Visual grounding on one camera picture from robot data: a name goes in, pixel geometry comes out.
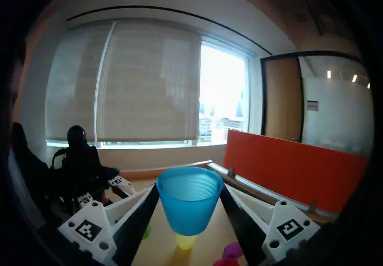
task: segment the wooden door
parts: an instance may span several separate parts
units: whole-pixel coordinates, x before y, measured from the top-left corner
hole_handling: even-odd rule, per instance
[[[263,135],[301,142],[303,126],[302,76],[297,57],[262,61],[266,109]]]

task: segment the yellow cup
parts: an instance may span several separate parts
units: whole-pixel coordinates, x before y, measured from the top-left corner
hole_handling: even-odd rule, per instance
[[[191,249],[197,240],[198,235],[184,236],[176,233],[176,241],[179,248],[182,250]]]

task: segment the orange partition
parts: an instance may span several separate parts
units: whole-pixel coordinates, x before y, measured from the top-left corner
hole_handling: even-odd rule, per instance
[[[229,131],[224,167],[300,203],[339,213],[368,158],[262,135]]]

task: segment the bright window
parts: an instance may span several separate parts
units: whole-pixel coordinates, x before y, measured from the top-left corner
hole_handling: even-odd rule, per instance
[[[247,59],[213,44],[201,46],[198,142],[225,144],[229,129],[247,124],[245,84]]]

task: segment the window blind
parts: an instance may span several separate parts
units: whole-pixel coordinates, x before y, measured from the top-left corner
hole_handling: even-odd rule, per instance
[[[98,69],[111,22],[88,24],[66,32],[57,48],[45,98],[45,133],[50,140],[67,140],[72,125],[80,125],[94,140],[94,97]]]
[[[198,135],[201,36],[151,22],[117,22],[102,62],[97,141]]]

